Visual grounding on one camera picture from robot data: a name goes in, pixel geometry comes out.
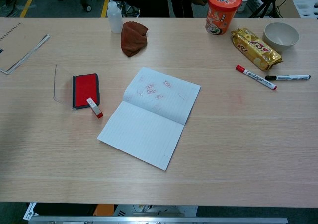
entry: yellow floor tape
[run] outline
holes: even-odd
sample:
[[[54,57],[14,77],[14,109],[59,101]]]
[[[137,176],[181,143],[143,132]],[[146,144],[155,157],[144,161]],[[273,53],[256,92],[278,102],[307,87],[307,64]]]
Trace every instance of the yellow floor tape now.
[[[24,6],[24,9],[20,15],[20,18],[24,18],[26,16],[26,13],[28,12],[28,8],[30,7],[33,0],[28,0]]]
[[[106,18],[107,8],[108,8],[109,0],[104,1],[103,11],[101,12],[101,18]]]

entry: instant noodle cup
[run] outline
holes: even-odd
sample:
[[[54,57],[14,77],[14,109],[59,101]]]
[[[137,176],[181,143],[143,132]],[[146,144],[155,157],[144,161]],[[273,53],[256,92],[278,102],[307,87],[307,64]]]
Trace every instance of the instant noodle cup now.
[[[209,11],[205,29],[215,35],[224,34],[242,0],[208,0]]]

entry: whiteboard marker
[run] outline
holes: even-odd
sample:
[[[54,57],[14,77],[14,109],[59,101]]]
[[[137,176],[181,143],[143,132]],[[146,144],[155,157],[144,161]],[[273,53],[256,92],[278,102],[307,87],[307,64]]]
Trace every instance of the whiteboard marker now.
[[[264,86],[272,89],[272,90],[276,90],[277,86],[275,84],[272,84],[269,81],[266,81],[264,78],[252,73],[251,71],[245,69],[244,67],[242,67],[241,65],[237,65],[237,67],[235,68],[236,70],[240,71],[243,74],[246,74],[247,76],[251,77],[252,79],[258,81],[259,83],[263,84]]]
[[[265,79],[268,81],[308,80],[310,75],[266,76]]]

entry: red ink pad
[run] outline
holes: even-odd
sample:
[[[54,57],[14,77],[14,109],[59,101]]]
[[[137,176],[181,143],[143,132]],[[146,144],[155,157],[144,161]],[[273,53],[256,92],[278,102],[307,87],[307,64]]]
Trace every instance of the red ink pad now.
[[[99,82],[97,74],[73,77],[73,108],[89,107],[87,99],[92,98],[99,105]]]

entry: open notebook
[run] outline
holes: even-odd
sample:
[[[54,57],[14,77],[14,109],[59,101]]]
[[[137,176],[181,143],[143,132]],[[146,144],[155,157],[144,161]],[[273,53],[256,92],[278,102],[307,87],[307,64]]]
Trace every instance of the open notebook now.
[[[23,23],[0,33],[0,71],[13,73],[49,38],[50,35]]]
[[[142,68],[97,137],[166,170],[200,86]]]

